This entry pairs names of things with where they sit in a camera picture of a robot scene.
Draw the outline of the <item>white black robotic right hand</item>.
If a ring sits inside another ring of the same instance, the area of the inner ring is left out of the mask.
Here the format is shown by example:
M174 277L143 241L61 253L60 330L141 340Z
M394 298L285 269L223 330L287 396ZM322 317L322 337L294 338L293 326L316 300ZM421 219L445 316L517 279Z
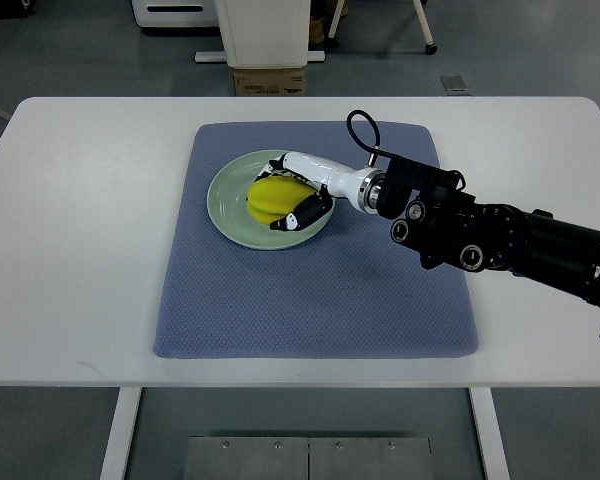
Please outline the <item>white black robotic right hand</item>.
M300 231L324 216L336 198L348 200L358 211L375 214L384 174L371 166L354 170L325 158L287 152L270 160L254 182L269 176L291 176L316 189L291 213L269 224L276 231Z

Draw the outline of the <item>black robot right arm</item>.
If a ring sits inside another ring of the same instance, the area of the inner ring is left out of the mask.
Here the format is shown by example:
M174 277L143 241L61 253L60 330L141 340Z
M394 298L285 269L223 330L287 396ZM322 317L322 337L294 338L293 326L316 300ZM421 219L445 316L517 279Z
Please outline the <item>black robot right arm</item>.
M457 170L392 155L365 202L392 221L392 240L418 252L425 269L508 271L600 307L600 231L542 210L479 204L464 187Z

